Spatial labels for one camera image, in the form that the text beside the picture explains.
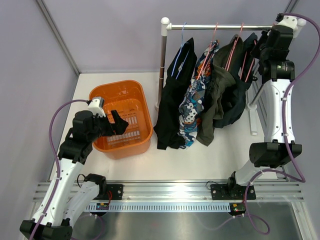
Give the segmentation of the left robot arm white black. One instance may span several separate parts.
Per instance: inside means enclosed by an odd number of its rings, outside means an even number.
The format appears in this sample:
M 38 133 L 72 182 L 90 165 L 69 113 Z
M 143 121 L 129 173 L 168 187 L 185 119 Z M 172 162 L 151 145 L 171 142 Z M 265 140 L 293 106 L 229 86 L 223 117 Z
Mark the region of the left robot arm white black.
M 69 240 L 73 226 L 93 199 L 112 194 L 106 178 L 90 173 L 78 192 L 69 198 L 72 186 L 83 169 L 93 142 L 100 137 L 123 135 L 129 123 L 116 110 L 111 111 L 114 122 L 107 116 L 89 110 L 79 111 L 72 120 L 65 141 L 56 158 L 56 177 L 51 181 L 39 209 L 31 220 L 23 220 L 20 232 L 30 240 Z

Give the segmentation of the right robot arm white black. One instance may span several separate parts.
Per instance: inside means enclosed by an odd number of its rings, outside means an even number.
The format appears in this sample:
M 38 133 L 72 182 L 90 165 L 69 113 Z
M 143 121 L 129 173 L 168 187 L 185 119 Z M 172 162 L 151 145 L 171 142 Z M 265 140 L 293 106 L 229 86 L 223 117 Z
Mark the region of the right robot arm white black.
M 294 27 L 277 24 L 264 31 L 251 55 L 259 60 L 258 72 L 265 90 L 267 121 L 263 142 L 251 144 L 249 160 L 228 179 L 222 193 L 233 199 L 244 197 L 252 177 L 265 170 L 275 170 L 302 153 L 302 145 L 295 142 L 291 120 L 291 90 L 295 79 L 295 65 L 287 60 L 294 38 Z

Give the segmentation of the dark navy shorts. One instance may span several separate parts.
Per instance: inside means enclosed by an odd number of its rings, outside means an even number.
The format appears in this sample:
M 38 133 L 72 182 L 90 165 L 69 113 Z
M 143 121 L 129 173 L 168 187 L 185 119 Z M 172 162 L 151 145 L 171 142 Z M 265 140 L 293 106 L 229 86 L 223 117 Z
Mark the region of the dark navy shorts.
M 243 41 L 240 56 L 232 56 L 229 71 L 235 79 L 235 85 L 228 87 L 222 95 L 221 104 L 224 112 L 221 120 L 215 120 L 213 126 L 222 129 L 235 123 L 246 107 L 246 92 L 257 78 L 253 74 L 255 58 L 251 51 L 258 42 L 258 36 L 251 33 Z

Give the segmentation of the black shorts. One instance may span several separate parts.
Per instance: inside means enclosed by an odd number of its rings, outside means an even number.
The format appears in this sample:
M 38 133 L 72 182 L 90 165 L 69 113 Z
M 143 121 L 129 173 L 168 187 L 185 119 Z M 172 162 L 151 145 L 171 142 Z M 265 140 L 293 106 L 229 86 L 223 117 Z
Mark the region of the black shorts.
M 184 139 L 178 135 L 179 106 L 191 84 L 196 62 L 195 43 L 191 37 L 178 50 L 167 68 L 167 78 L 162 89 L 158 117 L 153 127 L 159 150 L 166 150 L 168 147 L 178 149 L 184 143 Z

